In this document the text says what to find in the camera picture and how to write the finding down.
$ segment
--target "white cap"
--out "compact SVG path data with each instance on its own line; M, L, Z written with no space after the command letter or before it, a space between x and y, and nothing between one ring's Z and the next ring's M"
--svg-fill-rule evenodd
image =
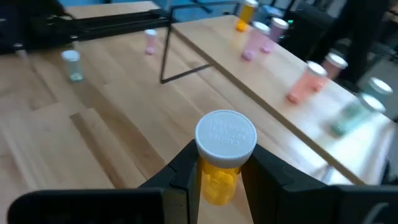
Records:
M325 77L327 75L326 70L322 66L312 61L307 62L307 69L318 77Z
M244 0L244 4L250 7L257 7L259 5L259 2L257 2L256 0Z
M147 29L145 30L146 35L156 35L156 30L154 29Z
M199 155L211 165L240 167L257 143L257 132L249 119L231 110L216 110L199 120L195 128Z
M329 53L328 56L326 56L326 60L328 60L328 62L340 69L344 69L348 65L346 60L342 59L339 55L333 53Z
M76 50L66 50L61 53L61 56L68 62L76 62L80 59L80 54Z
M286 21L284 21L283 19L276 18L276 17L272 18L271 23L272 23L272 25L279 27L281 29L289 28L289 24Z
M392 94L392 88L387 83L383 82L378 78L374 77L370 78L369 85L380 94L383 95Z
M386 108L384 105L375 97L362 93L358 96L359 101L361 104L371 111L378 111L380 113L384 113Z
M253 22L253 26L255 28L259 29L260 32L262 32L263 34L265 34L265 35L269 34L270 28L267 25L265 25L265 24L263 24L261 22L258 22L258 21L254 21Z

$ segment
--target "wooden board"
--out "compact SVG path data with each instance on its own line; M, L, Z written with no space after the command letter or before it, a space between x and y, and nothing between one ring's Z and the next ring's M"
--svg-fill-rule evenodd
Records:
M235 31L236 21L235 16L223 16L174 24L173 28L184 42L350 181L376 183L379 176L365 180L358 166L367 164L377 154L375 164L384 167L387 148L380 148L380 141L391 139L381 133L385 129L391 132L392 122L378 115L358 130L336 137L329 130L329 123L355 96L330 82L300 105L289 103L285 96L303 73L305 62L278 45L270 55L259 52L252 62L242 60L248 32Z

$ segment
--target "wood grain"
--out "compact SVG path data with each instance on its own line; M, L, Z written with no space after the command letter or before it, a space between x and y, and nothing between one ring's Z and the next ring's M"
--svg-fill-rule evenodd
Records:
M78 17L146 11L151 2L73 7ZM85 79L72 83L63 49L31 54L37 73L0 57L0 223L18 195L38 189L132 188L152 177L194 137L213 110L244 113L259 144L319 178L326 162L219 71L159 83L165 29L144 54L143 32L80 43ZM172 36L166 75L206 61ZM200 202L199 223L252 223L242 182L225 207Z
M383 139L381 130L394 129L392 122L380 114L352 133L336 137L329 124L355 96L330 82L300 105L289 103L285 96L306 63L278 45L272 54L258 53L252 62L242 60L248 33L236 32L232 28L236 21L235 16L223 16L174 24L173 28L184 42L350 181L376 184L380 173L369 180L359 166L375 158L372 163L384 167L387 150L373 145ZM369 157L374 151L378 155Z

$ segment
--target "pink pill bottle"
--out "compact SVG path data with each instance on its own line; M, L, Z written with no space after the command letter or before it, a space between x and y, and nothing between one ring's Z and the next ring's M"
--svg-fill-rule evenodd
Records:
M313 91L321 91L329 80L336 78L340 71L344 70L347 66L348 63L343 58L337 54L329 53L322 62L322 67L326 70L328 75L314 82L312 86Z
M264 45L269 34L270 28L261 22L253 22L253 28L249 33L248 41L244 46L242 58L251 61L256 56L257 51Z
M311 87L319 78L326 77L326 70L315 62L307 62L307 68L303 75L297 80L287 94L287 99L293 104L301 103L311 94Z
M279 42L279 37L289 28L289 24L283 19L272 18L271 30L268 35L267 41L261 47L261 52L271 53L275 48L275 44Z
M148 55L152 55L155 53L155 40L156 40L156 30L147 29L145 30L145 38L146 38L146 47L145 53Z

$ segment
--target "orange pill bottle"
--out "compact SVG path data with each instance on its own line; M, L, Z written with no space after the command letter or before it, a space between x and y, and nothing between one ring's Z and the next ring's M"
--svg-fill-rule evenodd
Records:
M201 193L213 205L234 197L241 166L257 142L254 125L243 114L218 110L206 114L195 128L201 165Z
M256 0L244 0L242 11L239 15L239 20L236 23L236 30L243 32L248 28L248 23L253 18L254 11L259 3Z

